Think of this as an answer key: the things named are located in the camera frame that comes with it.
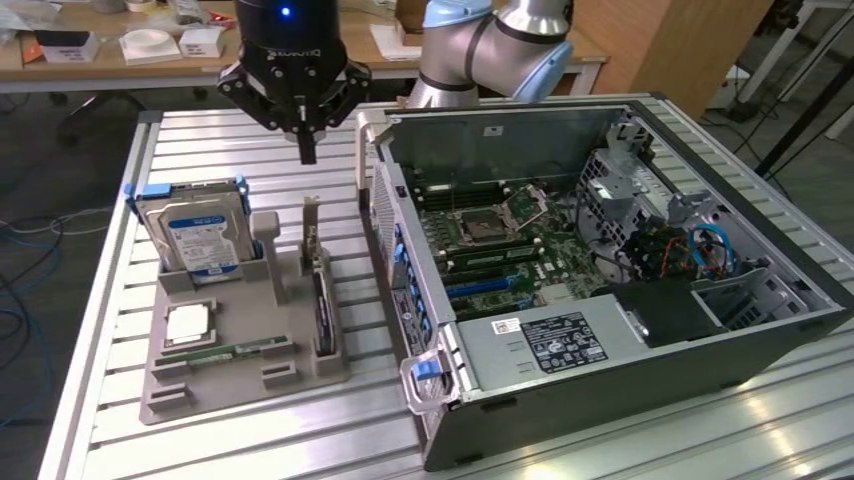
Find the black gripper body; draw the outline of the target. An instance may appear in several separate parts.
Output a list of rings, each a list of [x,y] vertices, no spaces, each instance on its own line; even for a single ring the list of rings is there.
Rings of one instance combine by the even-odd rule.
[[[335,1],[238,1],[239,60],[266,93],[294,98],[307,125],[310,84],[338,78],[347,63]]]

